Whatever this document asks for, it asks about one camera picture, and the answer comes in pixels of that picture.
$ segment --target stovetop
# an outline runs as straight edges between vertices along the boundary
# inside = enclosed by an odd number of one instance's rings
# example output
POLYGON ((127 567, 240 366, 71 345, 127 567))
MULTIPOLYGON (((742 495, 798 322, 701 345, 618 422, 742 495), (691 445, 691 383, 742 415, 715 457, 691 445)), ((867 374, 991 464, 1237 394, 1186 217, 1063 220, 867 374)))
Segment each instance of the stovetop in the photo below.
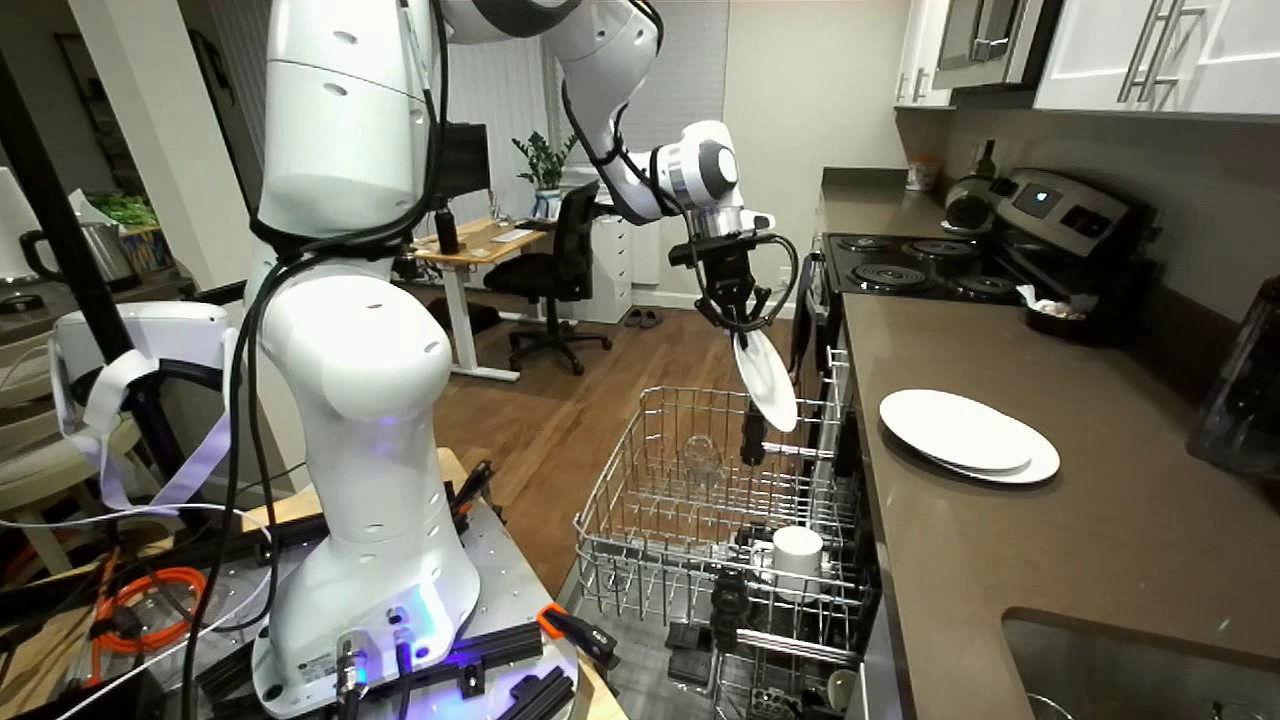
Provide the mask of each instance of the stovetop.
POLYGON ((830 231, 832 292, 1020 303, 1020 275, 976 238, 830 231))

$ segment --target cup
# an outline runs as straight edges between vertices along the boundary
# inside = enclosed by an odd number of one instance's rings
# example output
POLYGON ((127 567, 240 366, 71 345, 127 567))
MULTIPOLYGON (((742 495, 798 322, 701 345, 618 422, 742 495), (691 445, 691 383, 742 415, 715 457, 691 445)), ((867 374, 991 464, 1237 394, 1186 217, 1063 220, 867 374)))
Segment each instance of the cup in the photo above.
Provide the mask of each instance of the cup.
POLYGON ((824 555, 824 536, 821 533, 813 533, 804 523, 778 529, 772 533, 778 589, 788 601, 800 601, 800 596, 816 593, 821 555, 824 555))

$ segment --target computer monitor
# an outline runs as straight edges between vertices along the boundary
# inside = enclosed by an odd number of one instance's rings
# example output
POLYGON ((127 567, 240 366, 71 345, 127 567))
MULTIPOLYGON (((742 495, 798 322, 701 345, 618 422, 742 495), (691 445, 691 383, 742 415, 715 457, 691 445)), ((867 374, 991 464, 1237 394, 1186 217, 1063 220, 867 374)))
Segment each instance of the computer monitor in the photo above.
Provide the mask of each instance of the computer monitor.
POLYGON ((446 196, 489 193, 489 127, 449 125, 446 127, 446 196))

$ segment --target sink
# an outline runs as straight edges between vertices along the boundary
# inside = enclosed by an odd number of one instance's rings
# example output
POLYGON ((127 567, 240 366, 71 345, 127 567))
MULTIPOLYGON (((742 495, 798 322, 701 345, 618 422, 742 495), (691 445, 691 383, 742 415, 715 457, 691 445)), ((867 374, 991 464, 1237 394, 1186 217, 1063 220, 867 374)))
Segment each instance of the sink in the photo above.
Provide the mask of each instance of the sink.
POLYGON ((1025 608, 1004 641, 1036 720, 1280 720, 1280 661, 1025 608))

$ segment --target dishwasher rack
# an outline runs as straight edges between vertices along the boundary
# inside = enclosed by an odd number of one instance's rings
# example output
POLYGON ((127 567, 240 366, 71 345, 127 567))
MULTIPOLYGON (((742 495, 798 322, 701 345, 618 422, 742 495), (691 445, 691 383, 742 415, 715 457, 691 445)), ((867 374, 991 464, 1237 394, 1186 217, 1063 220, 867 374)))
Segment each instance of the dishwasher rack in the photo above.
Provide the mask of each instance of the dishwasher rack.
POLYGON ((800 429, 770 431, 763 458, 747 464, 743 392, 640 392, 640 413, 577 515, 581 601, 622 623, 715 626, 732 589, 747 601, 732 619, 742 646, 855 661, 877 608, 877 570, 860 563, 873 544, 860 483, 832 471, 846 392, 830 394, 830 403, 800 400, 800 429), (816 576, 772 567, 770 536, 782 523, 824 536, 816 576))

